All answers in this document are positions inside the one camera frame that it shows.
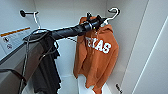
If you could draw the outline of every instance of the orange hoodie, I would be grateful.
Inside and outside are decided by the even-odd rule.
[[[74,76],[86,77],[86,88],[94,86],[93,91],[101,94],[101,88],[110,76],[118,56],[119,46],[113,36],[110,24],[78,36],[74,63]]]

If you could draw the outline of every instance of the closet rod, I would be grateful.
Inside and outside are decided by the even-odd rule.
[[[21,14],[22,17],[26,17],[26,14],[34,14],[34,13],[26,13],[26,12],[24,12],[24,10],[21,10],[20,14]]]

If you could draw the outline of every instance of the clothes hanger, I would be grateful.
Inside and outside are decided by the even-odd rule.
[[[108,20],[113,20],[117,15],[119,15],[120,10],[118,8],[111,8],[108,10],[108,12],[115,13],[115,14],[112,17],[109,17],[104,21],[106,25],[108,24]]]

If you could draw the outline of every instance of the white wall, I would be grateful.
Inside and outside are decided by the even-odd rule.
[[[119,93],[116,89],[116,84],[121,86],[145,12],[147,1],[148,0],[107,1],[107,9],[117,7],[121,11],[114,20],[109,21],[113,27],[114,36],[119,44],[118,60],[111,76],[107,81],[107,84],[113,94]],[[106,12],[106,16],[110,17],[112,15]]]
[[[168,3],[167,0],[162,0],[162,1],[149,0],[149,2],[148,2],[141,27],[139,29],[139,34],[137,36],[132,55],[130,57],[127,71],[125,73],[125,76],[124,76],[124,79],[122,82],[122,89],[125,91],[125,94],[131,94],[133,92],[136,84],[138,85],[138,87],[142,86],[142,85],[138,84],[137,82],[138,82],[138,79],[141,78],[140,75],[142,74],[143,69],[144,70],[147,69],[146,72],[147,71],[149,72],[149,71],[151,71],[149,69],[149,67],[153,67],[153,68],[158,67],[158,65],[156,65],[155,63],[160,63],[160,66],[165,66],[164,62],[167,62],[166,59],[163,59],[163,61],[158,62],[157,60],[159,60],[159,57],[156,58],[156,60],[153,60],[154,59],[153,56],[156,56],[156,54],[152,53],[152,49],[155,48],[154,44],[157,40],[157,37],[158,37],[159,33],[161,32],[162,27],[164,26],[165,20],[168,16],[167,3]],[[162,55],[163,57],[166,56],[165,52],[163,52],[163,51],[158,52],[156,50],[156,51],[154,51],[154,53],[155,52],[157,52],[158,55],[159,54]],[[162,67],[160,67],[158,70],[165,72],[164,69],[162,69]],[[154,76],[154,75],[150,75],[150,74],[148,74],[148,76],[145,75],[146,78],[150,78],[150,76]]]
[[[107,11],[106,0],[35,0],[35,4],[41,27],[50,30],[75,26],[87,12],[105,17]],[[59,94],[78,94],[77,80],[73,76],[76,43],[68,39],[57,42],[61,56],[56,65],[62,80]]]
[[[16,31],[19,29],[24,29],[27,27],[30,27],[28,32],[33,31],[37,28],[37,25],[35,24],[35,21],[33,19],[33,15],[27,15],[25,18],[21,17],[20,10],[24,10],[25,12],[34,12],[36,11],[34,0],[1,0],[0,2],[0,34]],[[24,33],[24,36],[26,36],[28,33],[26,31],[22,31]],[[22,39],[20,39],[21,36],[18,36],[19,34],[11,34],[5,37],[15,37],[15,40],[9,40],[10,43],[18,43],[22,44]],[[4,58],[7,54],[9,54],[14,49],[11,49],[10,51],[6,51],[4,47],[6,47],[6,43],[2,40],[2,37],[0,37],[0,59]],[[24,94],[32,94],[33,90],[29,87],[26,87]]]

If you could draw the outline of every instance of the closet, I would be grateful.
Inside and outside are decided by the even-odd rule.
[[[92,16],[112,17],[108,9],[114,7],[120,9],[120,14],[108,24],[112,25],[119,44],[119,55],[103,86],[103,94],[166,94],[167,3],[167,0],[2,0],[0,59],[23,43],[20,38],[39,26],[50,30],[72,27],[88,12]],[[33,14],[22,17],[21,10],[38,12],[36,22]],[[13,31],[19,33],[3,35]],[[64,38],[57,43],[60,56],[55,64],[61,78],[58,94],[94,94],[85,88],[84,78],[75,79],[73,75],[76,42]],[[32,79],[22,94],[35,94]]]

